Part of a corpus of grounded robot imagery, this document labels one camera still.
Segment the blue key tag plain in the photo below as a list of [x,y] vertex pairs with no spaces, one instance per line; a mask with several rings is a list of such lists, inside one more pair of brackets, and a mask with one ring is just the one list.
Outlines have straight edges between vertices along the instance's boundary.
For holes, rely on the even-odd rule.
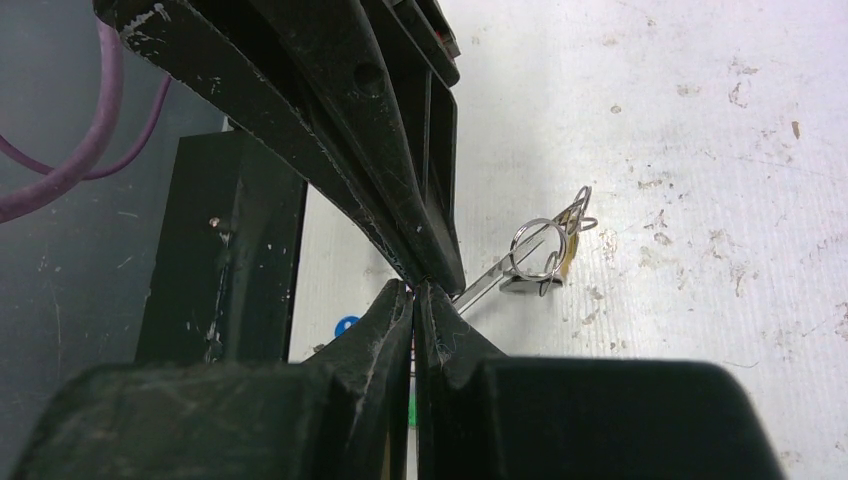
[[340,319],[337,322],[337,324],[335,326],[334,336],[339,337],[345,331],[347,331],[353,325],[355,325],[359,320],[360,320],[360,318],[358,316],[354,316],[354,315],[348,315],[348,316],[343,317],[342,319]]

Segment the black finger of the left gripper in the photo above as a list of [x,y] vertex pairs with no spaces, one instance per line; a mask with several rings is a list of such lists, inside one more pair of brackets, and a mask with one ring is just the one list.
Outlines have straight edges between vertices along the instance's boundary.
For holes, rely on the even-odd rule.
[[411,285],[422,268],[352,154],[248,1],[96,1],[124,45],[215,106],[342,211]]
[[342,149],[335,162],[409,283],[465,286],[454,223],[455,46],[433,1],[259,1]]

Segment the yellow key tag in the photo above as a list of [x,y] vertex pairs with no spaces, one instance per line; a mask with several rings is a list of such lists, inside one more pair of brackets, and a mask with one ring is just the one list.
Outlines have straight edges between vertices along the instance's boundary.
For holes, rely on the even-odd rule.
[[572,265],[572,262],[573,262],[573,260],[576,256],[578,246],[579,246],[579,234],[574,233],[568,239],[566,255],[565,255],[564,260],[562,262],[562,265],[559,269],[559,273],[563,278],[566,278],[568,276],[568,272],[569,272],[570,267]]

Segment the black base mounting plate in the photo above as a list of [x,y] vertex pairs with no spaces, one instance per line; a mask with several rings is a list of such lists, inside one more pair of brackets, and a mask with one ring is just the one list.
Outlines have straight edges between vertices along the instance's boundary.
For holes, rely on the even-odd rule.
[[288,358],[307,190],[246,132],[180,140],[138,363]]

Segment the green key tag with key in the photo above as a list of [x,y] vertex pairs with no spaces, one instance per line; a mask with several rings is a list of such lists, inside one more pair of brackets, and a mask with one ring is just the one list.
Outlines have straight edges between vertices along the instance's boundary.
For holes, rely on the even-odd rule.
[[418,425],[417,420],[417,404],[416,404],[416,395],[413,390],[409,392],[408,397],[408,427],[411,429],[415,429]]

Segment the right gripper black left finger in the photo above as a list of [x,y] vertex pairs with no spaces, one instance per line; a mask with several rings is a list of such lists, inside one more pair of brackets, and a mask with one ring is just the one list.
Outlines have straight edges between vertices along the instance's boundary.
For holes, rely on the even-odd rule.
[[15,479],[402,479],[413,297],[398,280],[307,360],[111,365],[51,401]]

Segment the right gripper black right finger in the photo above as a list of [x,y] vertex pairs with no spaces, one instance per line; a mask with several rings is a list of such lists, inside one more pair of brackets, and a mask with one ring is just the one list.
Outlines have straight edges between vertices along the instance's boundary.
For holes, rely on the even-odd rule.
[[422,479],[780,479],[745,392],[690,361],[516,357],[415,291]]

